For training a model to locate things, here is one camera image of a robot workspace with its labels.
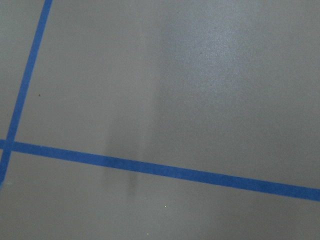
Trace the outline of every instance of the blue tape line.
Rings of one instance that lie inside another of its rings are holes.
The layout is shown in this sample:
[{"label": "blue tape line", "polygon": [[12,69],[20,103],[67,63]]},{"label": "blue tape line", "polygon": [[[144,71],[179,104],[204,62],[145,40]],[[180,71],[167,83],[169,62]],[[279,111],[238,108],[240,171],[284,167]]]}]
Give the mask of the blue tape line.
[{"label": "blue tape line", "polygon": [[9,130],[6,136],[6,141],[4,142],[3,146],[3,153],[1,156],[0,162],[0,186],[2,185],[3,181],[5,180],[6,172],[8,169],[8,164],[10,160],[10,155],[13,147],[13,143],[15,141],[15,137],[18,130],[19,121],[21,118],[22,110],[25,104],[29,83],[31,80],[32,72],[34,70],[34,66],[36,63],[38,50],[40,47],[41,39],[46,27],[46,22],[48,19],[50,7],[52,4],[52,0],[45,0],[43,4],[43,8],[41,11],[40,19],[34,34],[31,50],[29,53],[28,60],[26,62],[25,70],[23,73],[18,97],[15,102]]},{"label": "blue tape line", "polygon": [[5,140],[0,139],[0,149],[3,149],[3,148],[4,148],[5,142],[6,142]]},{"label": "blue tape line", "polygon": [[67,160],[77,163],[122,169],[133,172],[159,175],[164,177],[320,202],[320,189],[316,188],[255,180],[245,177],[230,176],[142,161],[127,160],[110,156],[95,155],[22,142],[15,142],[13,145],[13,151],[24,154]]}]

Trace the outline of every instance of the blue tape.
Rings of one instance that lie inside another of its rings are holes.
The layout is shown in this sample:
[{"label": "blue tape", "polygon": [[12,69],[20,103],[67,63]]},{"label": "blue tape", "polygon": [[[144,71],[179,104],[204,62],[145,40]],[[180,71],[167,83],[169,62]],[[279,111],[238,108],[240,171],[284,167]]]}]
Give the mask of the blue tape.
[{"label": "blue tape", "polygon": [[43,4],[43,8],[41,11],[40,19],[34,34],[31,50],[29,53],[28,60],[26,62],[25,70],[23,73],[20,89],[18,92],[18,96],[15,102],[10,126],[8,129],[8,133],[6,136],[6,141],[3,145],[3,153],[1,156],[1,162],[0,162],[0,186],[2,185],[3,181],[5,180],[6,172],[8,169],[8,164],[10,160],[10,155],[13,147],[13,143],[15,141],[15,137],[18,130],[18,125],[20,122],[22,110],[24,108],[29,83],[31,80],[32,72],[34,70],[34,66],[36,63],[38,50],[40,47],[41,39],[46,27],[50,7],[52,4],[52,0],[45,0]]},{"label": "blue tape", "polygon": [[5,142],[6,142],[5,140],[0,139],[0,149],[3,149],[3,148],[4,148]]},{"label": "blue tape", "polygon": [[127,160],[110,156],[95,155],[22,142],[15,142],[13,144],[12,150],[19,153],[67,160],[77,163],[122,169],[133,172],[320,202],[320,189],[316,188],[255,180],[245,177],[230,176],[142,161]]}]

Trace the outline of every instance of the gray floor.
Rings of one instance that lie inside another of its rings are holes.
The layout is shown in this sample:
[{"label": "gray floor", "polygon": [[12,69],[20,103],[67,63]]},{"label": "gray floor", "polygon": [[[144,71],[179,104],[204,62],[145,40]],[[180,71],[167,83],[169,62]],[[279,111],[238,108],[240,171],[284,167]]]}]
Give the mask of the gray floor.
[{"label": "gray floor", "polygon": [[[42,1],[0,3],[5,139]],[[16,141],[320,188],[320,2],[54,0]],[[319,239],[315,201],[13,153],[0,238]]]}]

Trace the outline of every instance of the blue line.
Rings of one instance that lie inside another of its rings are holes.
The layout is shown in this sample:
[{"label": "blue line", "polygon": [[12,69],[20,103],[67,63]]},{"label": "blue line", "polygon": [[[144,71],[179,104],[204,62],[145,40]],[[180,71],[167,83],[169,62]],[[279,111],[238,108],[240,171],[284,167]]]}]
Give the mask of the blue line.
[{"label": "blue line", "polygon": [[21,118],[22,110],[24,108],[29,83],[31,80],[32,72],[34,70],[34,66],[36,63],[38,50],[40,47],[41,39],[46,27],[46,22],[48,19],[50,7],[52,4],[52,0],[45,0],[43,4],[43,8],[41,11],[40,19],[34,34],[31,50],[29,53],[28,60],[26,62],[25,70],[23,73],[19,93],[15,102],[9,130],[6,136],[6,141],[3,145],[3,153],[1,156],[0,162],[0,186],[2,185],[3,181],[5,180],[6,172],[8,169],[8,164],[11,156],[11,151],[13,147],[13,143],[15,141],[15,137],[17,134],[19,121]]},{"label": "blue line", "polygon": [[0,149],[3,149],[5,147],[6,141],[3,139],[0,139]]},{"label": "blue line", "polygon": [[194,182],[220,185],[236,189],[244,189],[320,202],[320,189],[316,188],[255,180],[245,177],[230,176],[142,161],[127,160],[110,156],[95,155],[22,142],[15,142],[13,144],[12,150],[19,153],[67,160],[77,163],[122,169],[133,172],[159,175],[169,178],[183,179]]}]

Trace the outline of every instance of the painted floor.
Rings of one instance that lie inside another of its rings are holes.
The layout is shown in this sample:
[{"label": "painted floor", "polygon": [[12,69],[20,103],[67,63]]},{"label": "painted floor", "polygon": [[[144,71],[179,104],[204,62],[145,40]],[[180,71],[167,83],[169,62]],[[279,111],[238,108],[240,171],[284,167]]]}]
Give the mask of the painted floor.
[{"label": "painted floor", "polygon": [[0,239],[318,240],[320,2],[0,2]]}]

